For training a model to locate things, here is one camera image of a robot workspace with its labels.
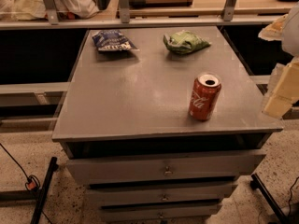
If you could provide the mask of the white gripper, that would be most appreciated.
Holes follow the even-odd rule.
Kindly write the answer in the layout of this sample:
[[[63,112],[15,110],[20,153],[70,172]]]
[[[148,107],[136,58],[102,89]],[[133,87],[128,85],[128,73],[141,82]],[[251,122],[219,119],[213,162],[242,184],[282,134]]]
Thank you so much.
[[[299,56],[299,3],[287,14],[264,27],[258,37],[266,41],[280,41],[282,49],[293,57]],[[299,100],[299,62],[277,64],[273,69],[267,93],[263,98],[263,113],[280,119]]]

